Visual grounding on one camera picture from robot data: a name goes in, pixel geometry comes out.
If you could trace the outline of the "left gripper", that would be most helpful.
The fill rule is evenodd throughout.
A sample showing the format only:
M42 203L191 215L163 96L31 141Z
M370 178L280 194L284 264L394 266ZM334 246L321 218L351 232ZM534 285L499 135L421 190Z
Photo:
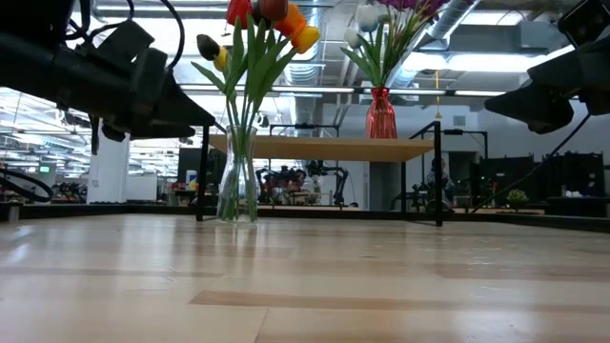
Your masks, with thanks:
M190 126L212 126L214 116L177 84L167 81L167 53L132 19L115 25L101 43L88 44L88 58L104 72L114 104L100 114L103 135L113 141L188 138ZM174 125L155 125L154 120Z

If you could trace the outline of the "red glass vase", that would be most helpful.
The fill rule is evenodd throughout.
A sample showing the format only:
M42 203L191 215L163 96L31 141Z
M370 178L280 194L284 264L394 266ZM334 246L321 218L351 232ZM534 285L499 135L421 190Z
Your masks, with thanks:
M367 110L365 133L368 138L396 139L396 114L389 101L389 90L372 89L373 101Z

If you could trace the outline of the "purple flower spray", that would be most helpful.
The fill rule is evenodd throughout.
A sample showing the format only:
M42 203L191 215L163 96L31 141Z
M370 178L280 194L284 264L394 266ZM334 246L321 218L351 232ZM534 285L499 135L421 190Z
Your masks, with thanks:
M382 45L378 84L387 86L391 71L425 27L438 19L449 0L376 0L385 11L379 16L381 28L388 29Z

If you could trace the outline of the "person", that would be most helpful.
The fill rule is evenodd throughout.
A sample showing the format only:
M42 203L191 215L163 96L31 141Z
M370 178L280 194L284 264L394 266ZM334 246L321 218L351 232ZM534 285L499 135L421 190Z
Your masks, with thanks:
M440 206L444 212L453 212L455 200L455 184L445 170L446 163L443 158L439 164L436 160L432 161L432 166L425 179L428 197L426 210L433 211L437 205L437 189L440 189Z

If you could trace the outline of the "silver ventilation duct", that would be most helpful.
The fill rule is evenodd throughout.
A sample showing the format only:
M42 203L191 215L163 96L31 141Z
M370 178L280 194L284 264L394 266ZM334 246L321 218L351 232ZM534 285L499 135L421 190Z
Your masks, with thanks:
M404 76L406 70L403 67L403 64L414 51L447 51L451 42L451 35L480 1L481 0L449 0L442 7L442 12L438 14L438 19L425 27L416 41L409 47L407 53L391 71L387 86L394 87L396 83L401 83L403 86L406 86L412 82L414 76Z

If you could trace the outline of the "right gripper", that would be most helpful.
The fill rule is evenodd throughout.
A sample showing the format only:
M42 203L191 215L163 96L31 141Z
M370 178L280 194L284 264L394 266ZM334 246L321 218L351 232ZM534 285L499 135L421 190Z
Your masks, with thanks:
M528 85L485 100L484 108L537 134L566 127L574 117L570 99L576 95L592 115L610 114L610 36L534 66L528 74Z

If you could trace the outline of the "black storage cabinets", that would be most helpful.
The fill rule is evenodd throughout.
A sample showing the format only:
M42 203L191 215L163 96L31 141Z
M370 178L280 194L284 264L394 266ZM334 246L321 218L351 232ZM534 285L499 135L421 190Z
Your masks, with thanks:
M489 158L480 162L481 199L492 197L491 208L513 211L506 196L524 191L529 202L519 212L605 218L610 207L601 153L566 152L541 164L532 154Z

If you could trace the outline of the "wooden shelf with black legs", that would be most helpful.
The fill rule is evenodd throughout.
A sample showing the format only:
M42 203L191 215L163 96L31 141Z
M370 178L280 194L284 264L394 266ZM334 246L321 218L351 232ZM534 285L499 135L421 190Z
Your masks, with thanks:
M432 140L239 135L234 129L224 134L206 133L203 146L224 151L228 161L235 163L246 163L254 158L405 163L440 148L439 143ZM239 198L238 187L234 186L219 195L221 204L215 210L197 205L196 217L201 219L205 214L214 213L222 221L255 221L258 214L254 208L253 187L253 183L246 185L248 198L244 201Z

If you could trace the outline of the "yellow orange tulip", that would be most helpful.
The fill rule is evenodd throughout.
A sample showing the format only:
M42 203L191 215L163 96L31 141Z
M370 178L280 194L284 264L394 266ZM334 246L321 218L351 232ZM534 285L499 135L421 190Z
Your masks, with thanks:
M217 71L220 71L224 77L221 80L213 71L210 71L196 62L192 62L192 66L207 78L221 93L225 96L226 111L229 117L229 127L225 132L230 133L235 139L237 119L235 118L236 110L234 109L234 88L229 86L229 73L231 71L231 56L225 47L219 48L219 53L212 59L213 66Z

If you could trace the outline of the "clear glass vase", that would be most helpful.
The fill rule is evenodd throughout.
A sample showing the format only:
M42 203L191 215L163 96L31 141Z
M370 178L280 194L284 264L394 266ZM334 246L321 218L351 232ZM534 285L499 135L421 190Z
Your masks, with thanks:
M254 174L256 129L227 128L227 158L219 186L216 216L225 222L257 221L257 181Z

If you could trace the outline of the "white building column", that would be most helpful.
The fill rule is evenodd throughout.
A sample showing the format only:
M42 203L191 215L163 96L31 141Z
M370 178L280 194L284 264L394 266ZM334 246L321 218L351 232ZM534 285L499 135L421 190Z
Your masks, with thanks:
M88 175L88 203L125 203L129 170L129 136L122 142L107 138L98 130L97 155L91 156Z

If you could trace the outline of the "small green potted plant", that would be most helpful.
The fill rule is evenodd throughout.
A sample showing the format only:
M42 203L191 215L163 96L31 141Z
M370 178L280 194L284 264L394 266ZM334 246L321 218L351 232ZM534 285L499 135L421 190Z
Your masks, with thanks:
M512 189L508 192L506 196L506 203L510 209L513 209L515 212L518 212L521 208L523 208L529 202L529 197L527 194L519 189Z

